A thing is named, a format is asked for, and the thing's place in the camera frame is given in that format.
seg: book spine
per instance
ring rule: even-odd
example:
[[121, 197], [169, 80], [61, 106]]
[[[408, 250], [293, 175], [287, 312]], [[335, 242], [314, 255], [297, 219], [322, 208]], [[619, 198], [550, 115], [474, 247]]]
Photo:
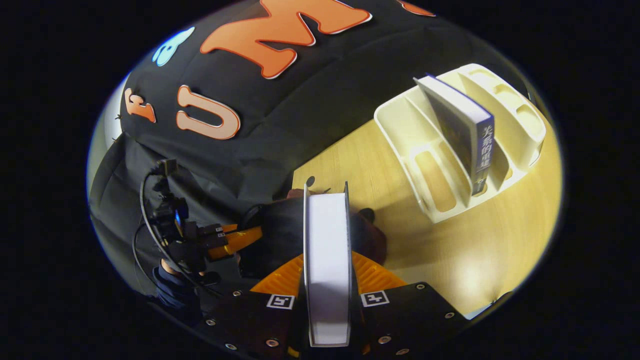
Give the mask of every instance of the book spine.
[[491, 159], [493, 156], [493, 117], [478, 123], [476, 127], [474, 146], [474, 175], [472, 176], [472, 193], [475, 195], [484, 190]]

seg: white book holder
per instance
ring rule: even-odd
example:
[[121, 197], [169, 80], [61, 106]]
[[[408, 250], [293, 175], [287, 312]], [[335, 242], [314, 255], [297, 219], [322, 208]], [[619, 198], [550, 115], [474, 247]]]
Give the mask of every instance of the white book holder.
[[487, 68], [468, 64], [437, 78], [493, 114], [493, 158], [482, 193], [471, 196], [470, 177], [418, 86], [374, 114], [418, 205], [433, 223], [482, 204], [523, 178], [538, 160], [546, 134], [543, 119], [527, 99]]

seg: white book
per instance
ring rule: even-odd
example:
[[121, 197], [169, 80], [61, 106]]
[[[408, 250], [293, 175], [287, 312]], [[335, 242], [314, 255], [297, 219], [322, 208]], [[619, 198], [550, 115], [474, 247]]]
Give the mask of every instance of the white book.
[[304, 279], [312, 347], [349, 345], [351, 245], [348, 192], [308, 196], [304, 205]]

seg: book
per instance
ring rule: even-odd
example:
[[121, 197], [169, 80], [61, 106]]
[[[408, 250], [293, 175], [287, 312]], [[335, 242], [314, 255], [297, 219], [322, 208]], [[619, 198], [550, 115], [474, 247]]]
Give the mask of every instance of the book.
[[349, 195], [309, 195], [305, 184], [304, 280], [312, 347], [346, 347], [351, 332]]
[[493, 156], [493, 115], [470, 97], [430, 74], [413, 80], [429, 100], [442, 134], [469, 174], [471, 195], [481, 193]]

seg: person's hand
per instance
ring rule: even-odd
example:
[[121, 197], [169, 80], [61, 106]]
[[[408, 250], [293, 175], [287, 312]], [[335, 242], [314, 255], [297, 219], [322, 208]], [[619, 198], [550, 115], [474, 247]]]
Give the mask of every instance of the person's hand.
[[[175, 271], [174, 269], [172, 269], [169, 266], [169, 263], [167, 263], [164, 259], [160, 260], [160, 265], [162, 265], [162, 268], [168, 272], [169, 274], [172, 274], [173, 276], [180, 276], [180, 272]], [[204, 276], [204, 272], [199, 272], [198, 274], [200, 274], [200, 276]]]

